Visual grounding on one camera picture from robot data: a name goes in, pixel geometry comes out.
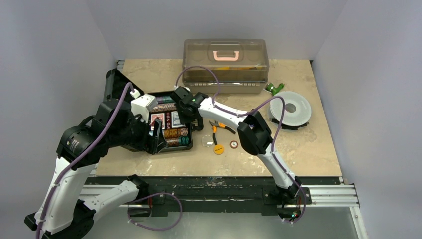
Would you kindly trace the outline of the clear acrylic dealer button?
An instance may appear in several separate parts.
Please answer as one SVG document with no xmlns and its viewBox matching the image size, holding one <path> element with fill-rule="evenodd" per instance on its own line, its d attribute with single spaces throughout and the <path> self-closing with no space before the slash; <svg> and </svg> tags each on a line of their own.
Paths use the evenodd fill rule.
<svg viewBox="0 0 422 239">
<path fill-rule="evenodd" d="M 210 135 L 205 135 L 201 139 L 202 146 L 204 147 L 211 147 L 214 145 L 214 139 Z"/>
</svg>

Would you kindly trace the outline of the blue playing card deck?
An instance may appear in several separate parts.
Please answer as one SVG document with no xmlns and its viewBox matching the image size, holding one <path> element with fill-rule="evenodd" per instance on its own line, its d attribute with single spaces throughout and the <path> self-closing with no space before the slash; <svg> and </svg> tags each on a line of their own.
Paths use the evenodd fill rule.
<svg viewBox="0 0 422 239">
<path fill-rule="evenodd" d="M 181 123 L 178 112 L 177 111 L 172 111 L 171 112 L 171 127 L 172 129 L 175 128 L 182 128 L 185 127 L 186 125 Z"/>
</svg>

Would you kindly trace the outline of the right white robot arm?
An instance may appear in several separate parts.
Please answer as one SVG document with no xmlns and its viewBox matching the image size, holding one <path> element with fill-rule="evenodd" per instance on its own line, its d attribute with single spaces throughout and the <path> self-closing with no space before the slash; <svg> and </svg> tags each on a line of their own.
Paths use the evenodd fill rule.
<svg viewBox="0 0 422 239">
<path fill-rule="evenodd" d="M 257 156 L 273 176 L 280 198 L 290 203 L 299 196 L 301 184 L 277 152 L 275 138 L 258 108 L 250 112 L 238 110 L 208 95 L 193 95 L 184 87 L 177 87 L 170 97 L 176 103 L 180 122 L 191 123 L 203 117 L 236 130 L 243 150 Z"/>
</svg>

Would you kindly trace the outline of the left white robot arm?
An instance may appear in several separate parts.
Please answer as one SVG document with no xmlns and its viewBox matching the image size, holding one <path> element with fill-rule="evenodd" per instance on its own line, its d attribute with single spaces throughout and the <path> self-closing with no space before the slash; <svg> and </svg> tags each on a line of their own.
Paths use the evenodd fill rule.
<svg viewBox="0 0 422 239">
<path fill-rule="evenodd" d="M 90 199 L 80 192 L 91 171 L 113 147 L 155 154 L 167 147 L 161 122 L 150 125 L 131 111 L 126 101 L 101 102 L 94 116 L 67 129 L 59 142 L 52 182 L 40 209 L 25 217 L 38 239 L 80 239 L 95 221 L 128 202 L 144 203 L 149 185 L 136 175 Z"/>
</svg>

